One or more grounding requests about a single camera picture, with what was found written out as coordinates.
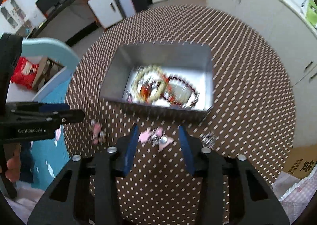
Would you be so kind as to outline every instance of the tiled floor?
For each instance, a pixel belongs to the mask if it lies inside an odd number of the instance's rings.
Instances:
[[[150,6],[150,8],[155,8],[159,6],[166,5],[184,5],[184,4],[195,4],[195,5],[206,5],[206,0],[167,0],[159,3],[155,3]],[[86,36],[84,39],[80,40],[77,44],[72,46],[72,49],[77,53],[77,55],[82,58],[87,52],[89,47],[99,38],[103,33],[103,29],[99,28],[90,35]]]

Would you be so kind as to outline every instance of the finger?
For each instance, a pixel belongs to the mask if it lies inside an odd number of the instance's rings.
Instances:
[[[20,169],[21,167],[20,156],[14,156],[10,160],[8,160],[7,167],[8,167],[8,170]]]
[[[18,156],[18,155],[20,155],[20,153],[21,153],[21,145],[20,145],[20,143],[18,143],[18,144],[16,144],[16,148],[13,152],[13,155]]]
[[[7,170],[5,176],[11,182],[17,182],[20,179],[20,169]]]

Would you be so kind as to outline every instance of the brown polka dot tablecloth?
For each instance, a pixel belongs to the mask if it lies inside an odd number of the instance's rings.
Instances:
[[[214,105],[201,123],[165,121],[124,113],[99,98],[98,91],[118,46],[137,42],[196,42],[211,47]],[[158,152],[139,144],[129,175],[118,179],[123,218],[137,224],[192,225],[200,199],[201,179],[185,169],[177,127],[202,138],[214,131],[213,147],[224,156],[244,154],[272,184],[292,145],[295,105],[289,77],[263,37],[234,16],[204,6],[179,5],[149,9],[107,30],[79,63],[66,95],[71,108],[86,112],[83,123],[64,126],[69,154],[93,156],[129,133],[163,127],[174,143]],[[92,145],[89,123],[96,119],[107,130],[107,145]],[[91,180],[94,193],[94,179]],[[224,180],[224,222],[229,205]]]

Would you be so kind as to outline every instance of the pink ornament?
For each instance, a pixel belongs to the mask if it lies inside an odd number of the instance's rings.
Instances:
[[[99,123],[96,123],[93,126],[93,136],[98,136],[100,131],[101,131],[101,125]]]
[[[149,140],[149,137],[152,135],[152,132],[150,131],[150,129],[147,129],[146,131],[143,131],[140,133],[140,136],[139,136],[139,142],[141,144],[145,144],[148,140]]]
[[[61,138],[61,128],[55,130],[55,138],[56,141],[59,141],[59,139]]]
[[[158,128],[155,130],[155,134],[156,134],[158,137],[163,136],[163,128],[158,127]]]
[[[158,151],[161,152],[165,147],[167,147],[169,144],[173,143],[174,139],[171,137],[167,137],[167,142],[165,144],[158,144]]]

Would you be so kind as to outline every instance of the baseboard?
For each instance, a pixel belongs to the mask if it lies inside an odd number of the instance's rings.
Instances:
[[[74,44],[78,43],[80,40],[82,40],[84,37],[88,36],[90,33],[97,30],[99,27],[97,26],[96,21],[89,24],[87,27],[83,28],[81,31],[79,31],[77,34],[72,36],[70,39],[68,39],[65,44],[67,44],[69,47],[72,47]]]
[[[146,1],[147,1],[148,5],[152,5],[153,4],[152,0],[146,0]]]

